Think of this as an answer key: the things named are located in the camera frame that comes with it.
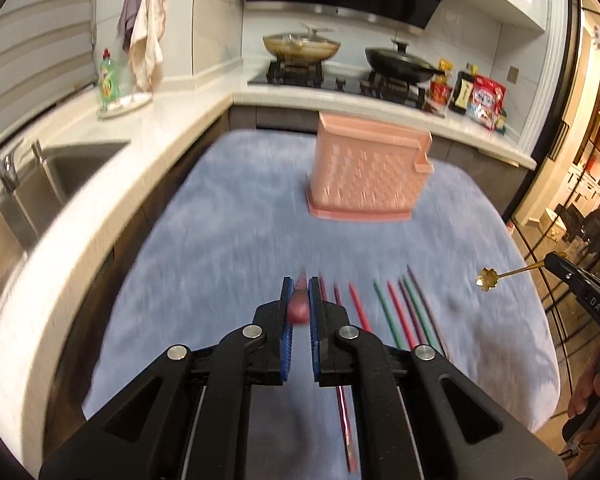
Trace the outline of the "person's right hand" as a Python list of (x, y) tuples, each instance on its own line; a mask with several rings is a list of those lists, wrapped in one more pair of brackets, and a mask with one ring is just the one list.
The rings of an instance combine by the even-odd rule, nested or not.
[(594, 354), (585, 372), (580, 377), (577, 387), (574, 389), (571, 399), (568, 404), (568, 417), (575, 418), (577, 415), (582, 415), (588, 407), (588, 400), (592, 396), (600, 398), (600, 372), (596, 370), (600, 364), (600, 356)]

